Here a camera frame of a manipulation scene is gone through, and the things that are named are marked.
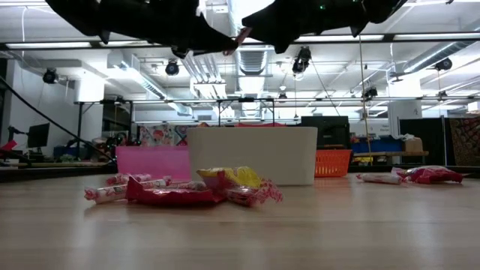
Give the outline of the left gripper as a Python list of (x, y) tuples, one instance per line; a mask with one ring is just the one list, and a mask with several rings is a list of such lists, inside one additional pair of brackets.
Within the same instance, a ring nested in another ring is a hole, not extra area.
[(104, 43), (112, 33), (164, 44), (184, 59), (235, 50), (239, 44), (196, 15), (198, 0), (45, 0), (52, 10), (85, 36)]

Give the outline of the Smarties candy roll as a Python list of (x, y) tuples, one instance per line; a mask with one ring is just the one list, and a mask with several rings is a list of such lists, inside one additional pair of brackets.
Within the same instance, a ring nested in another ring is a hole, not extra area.
[(135, 179), (137, 182), (147, 182), (152, 180), (152, 176), (149, 174), (116, 174), (106, 180), (106, 185), (126, 185), (130, 178)]
[(235, 42), (237, 43), (236, 47), (234, 49), (226, 50), (223, 51), (224, 56), (231, 56), (245, 41), (245, 39), (249, 36), (251, 33), (252, 28), (249, 27), (244, 27), (241, 29), (237, 37), (235, 38)]
[(203, 181), (171, 182), (167, 187), (192, 191), (206, 191), (208, 189)]
[(84, 189), (84, 197), (86, 200), (94, 201), (96, 204), (110, 203), (116, 200), (123, 200), (126, 197), (127, 185), (116, 185), (102, 188)]
[(357, 179), (367, 183), (387, 184), (387, 185), (400, 185), (402, 178), (399, 175), (394, 174), (373, 174), (362, 173), (356, 176)]
[(145, 189), (165, 188), (165, 187), (169, 187), (172, 184), (172, 179), (166, 177), (166, 178), (156, 179), (151, 181), (141, 181), (140, 184)]
[(258, 188), (237, 186), (226, 189), (225, 194), (229, 201), (247, 207), (263, 204), (267, 200), (274, 200), (279, 203), (284, 198), (277, 185), (272, 180), (265, 178), (261, 180)]

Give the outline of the yellow Sour Patch candy bag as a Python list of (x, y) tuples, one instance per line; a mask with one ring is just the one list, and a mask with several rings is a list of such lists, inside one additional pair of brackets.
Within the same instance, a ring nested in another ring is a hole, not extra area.
[(262, 178), (248, 166), (198, 169), (196, 173), (214, 189), (236, 186), (260, 188), (262, 182)]

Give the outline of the red Skittles candy bag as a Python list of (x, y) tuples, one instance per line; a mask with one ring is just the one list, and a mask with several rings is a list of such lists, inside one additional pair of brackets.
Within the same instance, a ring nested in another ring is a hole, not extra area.
[(149, 206), (204, 206), (223, 202), (226, 197), (210, 188), (203, 191), (168, 187), (145, 189), (140, 182), (130, 178), (127, 183), (126, 199), (129, 202)]
[(419, 166), (410, 169), (393, 167), (391, 172), (400, 176), (404, 182), (423, 185), (432, 185), (442, 182), (461, 183), (464, 179), (460, 173), (443, 166)]

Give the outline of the ceiling vent grille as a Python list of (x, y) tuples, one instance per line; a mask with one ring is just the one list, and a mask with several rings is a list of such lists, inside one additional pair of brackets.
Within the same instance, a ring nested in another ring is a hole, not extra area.
[(268, 52), (265, 50), (240, 51), (238, 55), (239, 70), (246, 76), (262, 75), (267, 66)]

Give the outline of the floral cloth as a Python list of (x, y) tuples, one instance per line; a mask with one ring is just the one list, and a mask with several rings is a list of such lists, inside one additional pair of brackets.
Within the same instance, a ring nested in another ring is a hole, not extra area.
[(141, 146), (186, 146), (187, 125), (160, 124), (155, 126), (141, 125), (139, 141)]

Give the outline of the black overhead light bar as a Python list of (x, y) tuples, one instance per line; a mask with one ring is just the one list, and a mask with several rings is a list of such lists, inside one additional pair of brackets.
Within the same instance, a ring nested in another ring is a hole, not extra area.
[[(480, 41), (480, 31), (465, 32), (431, 32), (431, 33), (387, 33), (361, 34), (353, 37), (348, 34), (305, 35), (294, 40), (292, 44), (367, 44), (383, 43), (410, 43), (410, 42), (457, 42)], [(159, 43), (149, 43), (146, 40), (114, 40), (105, 44), (99, 40), (61, 41), (61, 42), (21, 42), (0, 43), (0, 51), (14, 50), (99, 50), (124, 48), (152, 48), (167, 47)]]

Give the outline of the large black monitor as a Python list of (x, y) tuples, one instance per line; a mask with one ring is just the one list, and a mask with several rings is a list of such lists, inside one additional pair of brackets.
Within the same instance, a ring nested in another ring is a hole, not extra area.
[(302, 116), (301, 126), (317, 128), (318, 149), (351, 149), (347, 116)]

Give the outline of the white plastic bin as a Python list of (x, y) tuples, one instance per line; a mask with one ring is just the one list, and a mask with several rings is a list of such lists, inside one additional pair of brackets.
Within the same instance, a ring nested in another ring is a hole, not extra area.
[(215, 167), (250, 167), (278, 186), (314, 183), (315, 127), (194, 127), (187, 130), (190, 174)]

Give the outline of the pink plastic bin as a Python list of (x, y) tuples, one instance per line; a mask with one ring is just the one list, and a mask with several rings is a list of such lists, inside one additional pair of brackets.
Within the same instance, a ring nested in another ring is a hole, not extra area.
[(176, 181), (192, 179), (187, 146), (119, 146), (115, 153), (119, 173), (149, 174), (153, 179), (171, 176)]

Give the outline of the orange plastic basket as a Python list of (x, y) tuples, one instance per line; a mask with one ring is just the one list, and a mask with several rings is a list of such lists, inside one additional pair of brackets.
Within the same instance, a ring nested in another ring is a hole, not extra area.
[(314, 176), (343, 177), (348, 173), (352, 151), (349, 149), (317, 150)]

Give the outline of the blue storage bin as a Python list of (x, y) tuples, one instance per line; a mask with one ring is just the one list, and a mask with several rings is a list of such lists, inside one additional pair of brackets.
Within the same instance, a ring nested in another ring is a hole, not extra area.
[(401, 152), (403, 142), (399, 139), (374, 139), (370, 143), (361, 140), (352, 144), (352, 150), (354, 153)]

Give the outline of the cardboard box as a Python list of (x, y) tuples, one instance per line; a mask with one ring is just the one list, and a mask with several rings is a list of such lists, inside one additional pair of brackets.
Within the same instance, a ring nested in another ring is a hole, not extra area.
[(419, 137), (413, 137), (403, 142), (405, 152), (423, 152), (423, 142)]

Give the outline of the black computer monitor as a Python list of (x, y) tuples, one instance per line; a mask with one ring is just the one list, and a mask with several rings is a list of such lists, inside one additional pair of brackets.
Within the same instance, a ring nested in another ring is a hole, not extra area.
[(46, 147), (50, 131), (50, 123), (38, 124), (28, 129), (27, 146), (31, 148)]

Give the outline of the white ceiling air duct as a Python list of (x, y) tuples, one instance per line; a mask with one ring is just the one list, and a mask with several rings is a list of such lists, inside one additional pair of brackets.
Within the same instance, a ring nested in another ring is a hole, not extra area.
[(116, 70), (121, 70), (121, 75), (135, 81), (147, 94), (146, 100), (159, 100), (173, 108), (179, 116), (191, 116), (193, 110), (180, 103), (169, 102), (171, 97), (167, 95), (165, 89), (158, 85), (154, 80), (144, 74), (140, 68), (140, 60), (135, 55), (126, 56), (120, 50), (113, 50), (107, 56), (108, 66)]

